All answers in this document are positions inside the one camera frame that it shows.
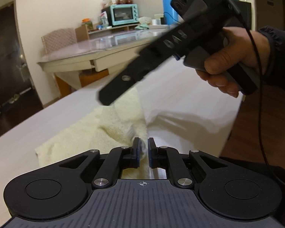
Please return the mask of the right forearm black sleeve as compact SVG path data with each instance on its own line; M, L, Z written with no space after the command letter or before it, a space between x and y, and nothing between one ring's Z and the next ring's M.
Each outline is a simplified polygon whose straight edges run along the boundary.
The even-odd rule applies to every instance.
M264 74L264 82L285 91L285 31L270 26L258 30L270 45L270 55Z

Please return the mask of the person's right hand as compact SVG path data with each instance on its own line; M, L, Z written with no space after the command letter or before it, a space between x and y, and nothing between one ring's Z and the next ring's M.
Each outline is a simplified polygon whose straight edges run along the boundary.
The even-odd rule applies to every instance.
M223 72L239 62L258 71L257 59L252 42L244 28L225 27L223 30L229 40L228 45L205 60L204 72L200 70L196 72L202 80L214 88L237 98L239 95L237 84L227 80Z

